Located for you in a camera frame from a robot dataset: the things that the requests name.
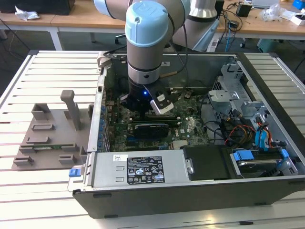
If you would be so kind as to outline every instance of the white paper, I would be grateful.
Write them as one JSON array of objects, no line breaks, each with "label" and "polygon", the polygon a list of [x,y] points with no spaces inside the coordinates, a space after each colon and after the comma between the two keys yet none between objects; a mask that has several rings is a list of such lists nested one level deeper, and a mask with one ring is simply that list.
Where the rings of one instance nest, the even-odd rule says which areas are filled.
[{"label": "white paper", "polygon": [[292,12],[292,11],[289,11],[289,10],[285,10],[281,15],[280,17],[281,18],[284,18],[284,19],[287,19],[287,20],[290,20],[293,16],[295,16],[297,13],[296,12]]},{"label": "white paper", "polygon": [[115,154],[113,155],[113,161],[127,161],[127,154]]},{"label": "white paper", "polygon": [[16,6],[15,6],[15,9],[16,9],[16,12],[15,12],[15,15],[21,19],[21,20],[24,20],[24,21],[27,21],[28,19],[37,19],[37,18],[40,18],[38,16],[38,13],[37,12],[27,12],[27,11],[23,11],[23,10],[20,10],[18,9]]}]

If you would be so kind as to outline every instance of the white label sticker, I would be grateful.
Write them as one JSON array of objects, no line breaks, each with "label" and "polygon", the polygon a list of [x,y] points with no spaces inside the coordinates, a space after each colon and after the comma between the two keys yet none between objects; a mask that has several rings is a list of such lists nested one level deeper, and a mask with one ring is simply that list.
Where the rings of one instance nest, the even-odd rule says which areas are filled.
[{"label": "white label sticker", "polygon": [[169,67],[171,65],[170,62],[162,62],[161,66],[162,67]]},{"label": "white label sticker", "polygon": [[113,155],[113,161],[127,161],[127,154],[115,154]]}]

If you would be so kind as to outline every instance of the robotic arm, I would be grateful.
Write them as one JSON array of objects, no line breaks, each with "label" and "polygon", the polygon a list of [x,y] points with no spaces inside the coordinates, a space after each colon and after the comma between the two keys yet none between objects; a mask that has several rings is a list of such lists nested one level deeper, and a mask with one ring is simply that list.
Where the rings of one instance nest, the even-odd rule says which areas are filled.
[{"label": "robotic arm", "polygon": [[[206,1],[215,5],[216,0],[201,0]],[[172,98],[159,81],[163,49],[190,18],[190,12],[194,18],[202,16],[198,12],[203,5],[195,2],[191,11],[190,0],[94,0],[100,13],[126,21],[130,90],[121,103],[128,109],[145,113],[152,107],[159,115],[173,109]],[[176,38],[179,44],[184,36]]]}]

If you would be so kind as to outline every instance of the electronics on desk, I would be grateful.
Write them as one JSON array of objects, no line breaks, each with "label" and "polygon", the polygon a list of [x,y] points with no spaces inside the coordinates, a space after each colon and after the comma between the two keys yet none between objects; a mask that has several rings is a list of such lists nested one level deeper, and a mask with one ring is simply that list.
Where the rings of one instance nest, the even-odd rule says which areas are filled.
[{"label": "electronics on desk", "polygon": [[305,15],[304,14],[296,14],[293,16],[290,21],[292,21],[296,25],[305,25]]},{"label": "electronics on desk", "polygon": [[1,13],[14,13],[15,6],[25,11],[69,15],[75,0],[1,0]]},{"label": "electronics on desk", "polygon": [[253,7],[253,5],[250,4],[239,4],[236,10],[236,14],[239,17],[248,17],[249,12],[251,10],[251,8]]},{"label": "electronics on desk", "polygon": [[280,3],[280,0],[252,0],[245,2],[251,3],[255,8],[269,8],[273,4]]}]

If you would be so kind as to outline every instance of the power supply label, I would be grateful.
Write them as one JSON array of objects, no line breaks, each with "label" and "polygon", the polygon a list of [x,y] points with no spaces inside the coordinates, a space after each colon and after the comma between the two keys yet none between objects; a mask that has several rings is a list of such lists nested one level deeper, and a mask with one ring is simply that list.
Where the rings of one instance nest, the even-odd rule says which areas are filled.
[{"label": "power supply label", "polygon": [[161,156],[127,158],[127,183],[130,185],[164,183]]}]

